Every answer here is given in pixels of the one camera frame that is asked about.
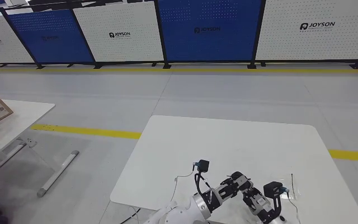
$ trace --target joyson logo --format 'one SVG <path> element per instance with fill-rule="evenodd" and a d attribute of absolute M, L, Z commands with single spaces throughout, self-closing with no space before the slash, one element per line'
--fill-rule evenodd
<path fill-rule="evenodd" d="M 110 32 L 109 34 L 114 39 L 130 38 L 130 32 Z"/>
<path fill-rule="evenodd" d="M 220 31 L 219 27 L 196 27 L 194 28 L 194 34 L 200 34 L 203 32 Z"/>
<path fill-rule="evenodd" d="M 312 22 L 310 25 L 307 22 L 301 24 L 300 30 L 317 30 L 317 29 L 331 29 L 336 22 Z"/>

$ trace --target floor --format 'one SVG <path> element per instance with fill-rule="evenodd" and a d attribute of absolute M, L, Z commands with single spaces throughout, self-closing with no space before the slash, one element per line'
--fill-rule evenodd
<path fill-rule="evenodd" d="M 159 66 L 128 66 L 145 70 L 122 72 L 53 68 L 58 67 L 0 70 L 0 98 L 55 103 L 41 124 L 142 132 L 152 115 L 309 124 L 328 149 L 358 151 L 358 74 L 344 72 L 351 70 L 345 64 L 275 64 L 258 72 L 218 70 L 245 69 L 231 64 L 178 64 L 161 71 Z M 110 193 L 135 139 L 38 130 L 27 134 L 38 144 L 22 149 L 0 169 L 0 206 L 12 224 L 118 224 L 133 213 L 111 203 Z M 73 150 L 79 156 L 45 197 L 37 198 L 38 189 Z M 335 162 L 358 201 L 358 161 Z M 139 220 L 151 212 L 140 211 Z"/>

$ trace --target yellow floor line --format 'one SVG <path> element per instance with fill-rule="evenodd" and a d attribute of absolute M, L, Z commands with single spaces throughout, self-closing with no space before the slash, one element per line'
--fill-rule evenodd
<path fill-rule="evenodd" d="M 141 133 L 139 132 L 125 132 L 122 130 L 104 130 L 93 128 L 78 128 L 48 124 L 35 124 L 31 127 L 32 130 L 47 130 L 50 132 L 64 132 L 73 134 L 88 134 L 92 136 L 107 136 L 115 138 L 131 138 L 139 139 Z M 345 151 L 345 150 L 329 150 L 332 158 L 339 158 L 342 160 L 355 160 L 358 161 L 358 151 Z"/>
<path fill-rule="evenodd" d="M 246 72 L 246 73 L 349 73 L 357 74 L 358 69 L 236 69 L 236 68 L 1 68 L 0 72 Z"/>
<path fill-rule="evenodd" d="M 331 154 L 332 158 L 358 161 L 358 151 L 329 150 L 329 154 Z"/>
<path fill-rule="evenodd" d="M 73 134 L 89 134 L 92 136 L 107 136 L 115 138 L 132 138 L 139 139 L 141 133 L 138 132 L 125 132 L 121 130 L 103 130 L 93 128 L 78 128 L 78 127 L 67 127 L 58 125 L 47 125 L 47 124 L 35 124 L 31 127 L 32 130 L 47 130 L 50 132 L 64 132 Z"/>

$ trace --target white tabletop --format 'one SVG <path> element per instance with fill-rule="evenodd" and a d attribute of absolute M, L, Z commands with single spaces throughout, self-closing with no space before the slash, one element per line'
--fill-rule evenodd
<path fill-rule="evenodd" d="M 54 104 L 3 100 L 13 114 L 0 121 L 0 150 L 6 148 L 23 131 L 47 114 Z"/>
<path fill-rule="evenodd" d="M 204 174 L 211 187 L 240 171 L 263 192 L 271 181 L 291 187 L 293 173 L 302 224 L 356 223 L 358 206 L 316 129 L 310 125 L 153 116 L 136 144 L 111 201 L 159 209 L 172 196 L 177 175 L 192 163 L 210 161 Z M 179 179 L 174 200 L 188 205 L 196 193 L 194 176 Z M 282 215 L 298 223 L 295 208 L 282 199 Z M 254 223 L 241 193 L 226 201 L 209 219 Z"/>

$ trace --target cable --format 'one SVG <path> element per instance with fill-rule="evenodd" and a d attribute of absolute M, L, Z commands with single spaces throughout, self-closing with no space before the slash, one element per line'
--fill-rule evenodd
<path fill-rule="evenodd" d="M 291 201 L 289 193 L 287 192 L 287 198 L 289 200 L 289 202 L 296 208 L 296 218 L 298 220 L 298 222 L 301 224 L 301 220 L 300 217 L 298 216 L 298 207 Z"/>
<path fill-rule="evenodd" d="M 293 197 L 296 199 L 295 188 L 293 187 L 293 174 L 291 174 L 291 183 L 292 183 Z"/>
<path fill-rule="evenodd" d="M 133 206 L 129 206 L 130 208 L 132 208 L 135 212 L 135 215 L 136 215 L 136 221 L 137 223 L 139 224 L 139 218 L 138 218 L 138 213 L 136 212 L 135 208 Z"/>
<path fill-rule="evenodd" d="M 126 220 L 124 220 L 123 222 L 121 222 L 120 224 L 123 224 L 123 223 L 125 223 L 126 221 L 128 221 L 128 220 L 130 220 L 132 217 L 134 217 L 134 216 L 136 216 L 136 218 L 138 218 L 138 212 L 140 211 L 140 208 L 137 210 L 137 211 L 135 211 L 135 213 L 134 214 L 132 214 L 132 216 L 131 217 L 129 217 L 129 218 L 127 218 Z"/>
<path fill-rule="evenodd" d="M 192 173 L 194 172 L 194 169 L 192 170 L 192 172 L 186 176 L 177 176 L 176 178 L 174 178 L 174 181 L 175 181 L 175 188 L 174 188 L 174 192 L 173 192 L 173 196 L 172 196 L 172 199 L 170 199 L 170 201 L 173 200 L 174 198 L 174 195 L 175 195 L 175 191 L 177 189 L 177 184 L 178 184 L 178 178 L 187 178 L 188 176 L 192 175 Z"/>

